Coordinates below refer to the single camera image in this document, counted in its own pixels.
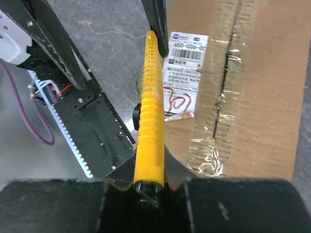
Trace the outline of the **brown cardboard express box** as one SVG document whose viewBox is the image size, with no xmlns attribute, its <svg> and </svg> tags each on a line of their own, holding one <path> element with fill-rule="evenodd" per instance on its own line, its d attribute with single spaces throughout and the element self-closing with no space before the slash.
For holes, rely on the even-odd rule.
<svg viewBox="0 0 311 233">
<path fill-rule="evenodd" d="M 303 101 L 308 0 L 173 0 L 165 143 L 201 177 L 291 180 Z"/>
</svg>

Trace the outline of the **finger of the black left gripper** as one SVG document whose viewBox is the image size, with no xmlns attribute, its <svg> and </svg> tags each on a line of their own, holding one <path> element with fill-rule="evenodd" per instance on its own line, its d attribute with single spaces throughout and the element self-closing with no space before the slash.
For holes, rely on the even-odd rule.
<svg viewBox="0 0 311 233">
<path fill-rule="evenodd" d="M 76 89 L 86 88 L 84 76 L 73 54 L 69 36 L 46 0 L 22 0 L 26 13 L 25 32 L 52 59 Z"/>
<path fill-rule="evenodd" d="M 156 34 L 162 58 L 169 53 L 165 0 L 141 0 L 150 29 Z"/>
</svg>

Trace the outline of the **yellow utility knife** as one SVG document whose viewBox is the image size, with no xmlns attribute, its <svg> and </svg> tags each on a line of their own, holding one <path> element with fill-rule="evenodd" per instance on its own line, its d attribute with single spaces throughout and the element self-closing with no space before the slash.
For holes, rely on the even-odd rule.
<svg viewBox="0 0 311 233">
<path fill-rule="evenodd" d="M 140 121 L 133 187 L 147 200 L 155 201 L 164 188 L 165 145 L 161 56 L 155 32 L 145 41 L 140 87 Z"/>
</svg>

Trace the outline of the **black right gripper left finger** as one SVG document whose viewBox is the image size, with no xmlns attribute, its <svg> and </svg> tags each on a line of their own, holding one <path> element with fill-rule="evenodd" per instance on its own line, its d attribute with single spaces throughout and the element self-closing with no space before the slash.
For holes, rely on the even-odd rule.
<svg viewBox="0 0 311 233">
<path fill-rule="evenodd" d="M 3 233 L 129 233 L 135 156 L 104 179 L 27 179 L 0 188 Z"/>
</svg>

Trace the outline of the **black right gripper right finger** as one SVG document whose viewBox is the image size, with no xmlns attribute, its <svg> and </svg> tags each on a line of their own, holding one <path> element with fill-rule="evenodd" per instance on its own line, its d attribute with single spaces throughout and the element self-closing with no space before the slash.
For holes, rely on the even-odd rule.
<svg viewBox="0 0 311 233">
<path fill-rule="evenodd" d="M 308 233 L 297 189 L 272 178 L 199 178 L 165 150 L 165 233 Z"/>
</svg>

